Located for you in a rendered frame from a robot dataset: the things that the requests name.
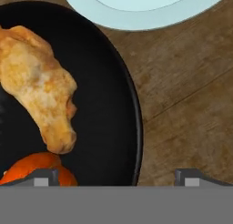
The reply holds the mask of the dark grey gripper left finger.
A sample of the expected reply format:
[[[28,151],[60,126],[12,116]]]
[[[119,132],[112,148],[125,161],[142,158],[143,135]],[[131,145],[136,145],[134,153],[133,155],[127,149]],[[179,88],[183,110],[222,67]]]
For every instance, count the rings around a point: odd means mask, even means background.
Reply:
[[[47,168],[36,169],[25,178],[5,183],[5,187],[53,187],[58,185],[58,170]]]

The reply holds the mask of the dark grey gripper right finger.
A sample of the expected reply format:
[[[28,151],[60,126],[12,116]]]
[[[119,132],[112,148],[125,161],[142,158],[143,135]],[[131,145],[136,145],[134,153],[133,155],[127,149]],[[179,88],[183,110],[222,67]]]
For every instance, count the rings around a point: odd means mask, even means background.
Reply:
[[[231,186],[230,183],[208,177],[196,168],[176,169],[175,185],[180,187]]]

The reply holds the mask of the orange squash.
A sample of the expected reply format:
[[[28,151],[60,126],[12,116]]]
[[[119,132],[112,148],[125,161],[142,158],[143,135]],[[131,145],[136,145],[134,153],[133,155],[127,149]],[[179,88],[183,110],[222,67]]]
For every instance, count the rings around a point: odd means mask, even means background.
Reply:
[[[60,186],[76,186],[77,181],[73,173],[62,165],[58,155],[51,152],[34,153],[19,159],[16,163],[4,172],[0,179],[0,185],[12,182],[16,179],[25,178],[36,169],[57,169]]]

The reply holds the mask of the golden chicken drumstick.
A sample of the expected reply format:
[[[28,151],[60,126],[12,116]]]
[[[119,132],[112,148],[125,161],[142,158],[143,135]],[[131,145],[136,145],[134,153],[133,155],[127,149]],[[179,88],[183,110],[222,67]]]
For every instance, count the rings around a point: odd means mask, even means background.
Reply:
[[[22,25],[0,27],[0,85],[36,122],[49,151],[65,154],[73,149],[77,84],[45,39]]]

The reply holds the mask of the pale blue bowl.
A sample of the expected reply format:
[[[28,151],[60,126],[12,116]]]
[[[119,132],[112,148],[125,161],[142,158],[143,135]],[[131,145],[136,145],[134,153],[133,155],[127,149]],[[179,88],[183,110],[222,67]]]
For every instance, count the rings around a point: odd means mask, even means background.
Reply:
[[[107,28],[145,31],[181,23],[221,0],[66,0],[80,15]]]

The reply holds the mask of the black plate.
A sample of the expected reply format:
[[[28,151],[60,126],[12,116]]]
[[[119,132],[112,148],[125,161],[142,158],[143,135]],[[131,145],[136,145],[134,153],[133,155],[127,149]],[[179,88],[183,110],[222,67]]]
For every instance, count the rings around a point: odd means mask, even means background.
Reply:
[[[0,5],[0,26],[23,25],[52,47],[76,80],[74,149],[61,157],[82,186],[134,186],[143,125],[134,83],[107,37],[73,10],[39,1]]]

